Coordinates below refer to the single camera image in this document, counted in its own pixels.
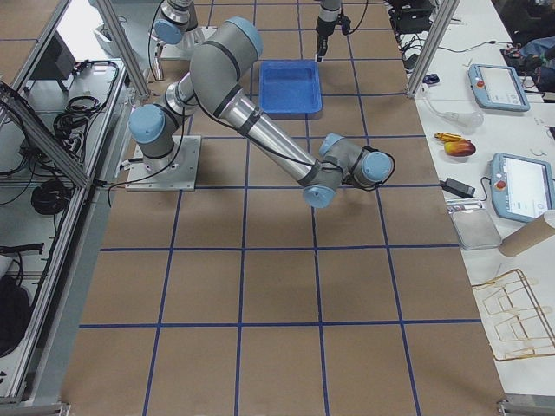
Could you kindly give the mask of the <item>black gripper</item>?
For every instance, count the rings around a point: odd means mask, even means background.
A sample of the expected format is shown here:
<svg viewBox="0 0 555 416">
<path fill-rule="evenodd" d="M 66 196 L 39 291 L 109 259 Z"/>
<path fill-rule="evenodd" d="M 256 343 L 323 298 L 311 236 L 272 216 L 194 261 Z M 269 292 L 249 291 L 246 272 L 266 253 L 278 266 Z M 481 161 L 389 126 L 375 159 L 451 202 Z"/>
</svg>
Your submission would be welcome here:
<svg viewBox="0 0 555 416">
<path fill-rule="evenodd" d="M 335 27 L 340 26 L 344 35 L 350 32 L 350 19 L 343 12 L 341 0 L 322 0 L 317 18 L 317 50 L 315 60 L 321 61 L 328 51 L 328 39 Z"/>
</svg>

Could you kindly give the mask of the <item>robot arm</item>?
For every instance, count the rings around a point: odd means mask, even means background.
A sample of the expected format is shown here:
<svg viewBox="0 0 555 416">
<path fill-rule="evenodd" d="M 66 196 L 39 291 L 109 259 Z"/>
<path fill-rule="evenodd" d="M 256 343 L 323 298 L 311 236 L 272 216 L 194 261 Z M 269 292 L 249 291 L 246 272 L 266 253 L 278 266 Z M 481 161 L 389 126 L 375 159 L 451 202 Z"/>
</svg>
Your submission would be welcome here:
<svg viewBox="0 0 555 416">
<path fill-rule="evenodd" d="M 173 163 L 177 147 L 173 134 L 197 110 L 250 140 L 303 188 L 314 208 L 327 207 L 340 185 L 373 191 L 395 170 L 392 156 L 371 146 L 359 147 L 331 133 L 318 158 L 298 146 L 245 94 L 239 81 L 262 55 L 263 42 L 255 26 L 234 16 L 193 52 L 188 73 L 171 84 L 154 104 L 135 109 L 130 132 L 151 171 Z"/>
<path fill-rule="evenodd" d="M 349 36 L 357 31 L 360 24 L 351 27 L 342 1 L 319 1 L 315 62 L 321 62 L 327 55 L 329 38 L 336 27 L 341 29 L 344 36 Z M 160 1 L 149 30 L 149 40 L 154 42 L 153 56 L 148 57 L 153 78 L 156 81 L 164 80 L 162 52 L 166 46 L 174 46 L 179 51 L 177 60 L 190 60 L 196 47 L 215 30 L 199 26 L 194 1 Z"/>
</svg>

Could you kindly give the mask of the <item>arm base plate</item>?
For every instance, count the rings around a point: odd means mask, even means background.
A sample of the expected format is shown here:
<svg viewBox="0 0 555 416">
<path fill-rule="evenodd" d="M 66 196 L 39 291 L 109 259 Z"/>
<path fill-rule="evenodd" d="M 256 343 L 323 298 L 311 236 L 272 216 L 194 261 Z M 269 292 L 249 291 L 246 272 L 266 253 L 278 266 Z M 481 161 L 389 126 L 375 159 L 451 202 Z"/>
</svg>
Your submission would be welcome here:
<svg viewBox="0 0 555 416">
<path fill-rule="evenodd" d="M 202 138 L 199 135 L 173 136 L 174 149 L 162 159 L 145 157 L 138 144 L 134 157 L 140 162 L 129 166 L 125 188 L 130 192 L 194 192 Z"/>
<path fill-rule="evenodd" d="M 202 28 L 181 32 L 170 25 L 160 35 L 164 43 L 161 56 L 167 60 L 190 60 L 194 50 L 205 40 Z"/>
</svg>

